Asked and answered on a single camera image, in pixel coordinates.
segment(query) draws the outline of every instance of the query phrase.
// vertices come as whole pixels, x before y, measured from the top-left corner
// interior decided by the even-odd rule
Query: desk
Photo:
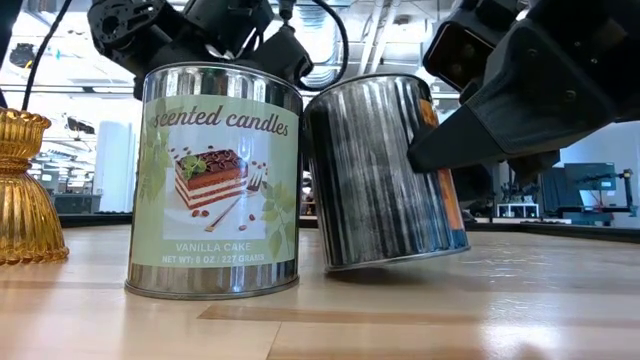
[[[469,252],[224,302],[124,292],[128,226],[65,231],[65,264],[0,267],[3,360],[639,359],[640,247],[470,233]]]

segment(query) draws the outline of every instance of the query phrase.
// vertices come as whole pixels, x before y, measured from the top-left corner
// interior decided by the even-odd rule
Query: silver metal can
[[[409,75],[353,78],[307,105],[329,271],[469,249],[451,172],[414,174],[407,160],[418,129],[437,125],[428,85]]]
[[[156,69],[144,114],[126,288],[224,299],[298,280],[302,97],[266,73]]]

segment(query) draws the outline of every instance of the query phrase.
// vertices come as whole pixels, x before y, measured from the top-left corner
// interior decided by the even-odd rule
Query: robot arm
[[[139,100],[150,71],[185,61],[235,63],[299,82],[313,68],[309,54],[286,23],[262,43],[273,18],[267,0],[190,0],[182,12],[165,0],[98,0],[88,12],[96,49],[135,75]]]
[[[414,171],[507,160],[526,181],[559,149],[638,118],[639,1],[539,0],[516,21],[520,10],[464,0],[440,26],[423,64],[461,107],[414,138]]]

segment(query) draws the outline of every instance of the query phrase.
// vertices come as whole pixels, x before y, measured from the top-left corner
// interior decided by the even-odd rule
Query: green label
[[[217,95],[146,104],[132,262],[230,267],[296,252],[298,116]]]

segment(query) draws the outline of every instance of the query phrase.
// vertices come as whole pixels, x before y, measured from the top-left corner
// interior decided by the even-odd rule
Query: orange label
[[[438,115],[433,111],[430,102],[421,99],[420,110],[423,121],[427,125],[437,127],[440,124]],[[456,189],[453,186],[451,171],[448,169],[438,170],[438,181],[440,183],[440,189],[442,190],[442,200],[445,212],[447,213],[447,220],[449,220],[449,226],[451,226],[453,230],[463,230],[464,222],[460,214],[458,197],[456,196]]]

